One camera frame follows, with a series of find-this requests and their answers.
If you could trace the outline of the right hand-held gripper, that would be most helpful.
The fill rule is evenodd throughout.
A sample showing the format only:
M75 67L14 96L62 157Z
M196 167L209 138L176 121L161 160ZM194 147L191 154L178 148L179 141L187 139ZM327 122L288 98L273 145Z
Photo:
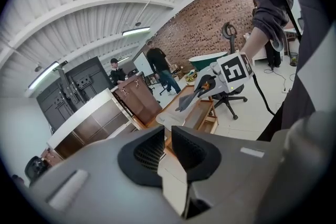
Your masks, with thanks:
M179 99L175 111L184 111L192 100L220 93L232 93L252 78L254 72L244 52L218 58L197 74L194 92Z

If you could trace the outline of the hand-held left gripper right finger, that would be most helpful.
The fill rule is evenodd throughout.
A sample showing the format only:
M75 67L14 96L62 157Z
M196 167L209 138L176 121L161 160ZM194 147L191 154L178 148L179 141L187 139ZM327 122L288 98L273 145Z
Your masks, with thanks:
M185 126L172 127L172 149L186 171L188 182L208 179L219 167L220 150L206 139L209 134Z

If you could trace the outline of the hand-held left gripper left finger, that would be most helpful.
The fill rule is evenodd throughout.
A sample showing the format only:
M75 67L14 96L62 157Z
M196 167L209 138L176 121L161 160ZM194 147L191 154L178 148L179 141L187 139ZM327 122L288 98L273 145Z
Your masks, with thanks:
M164 138L164 127L157 126L139 130L134 140L121 147L118 165L128 179L140 186L162 186L162 177L157 171L164 155Z

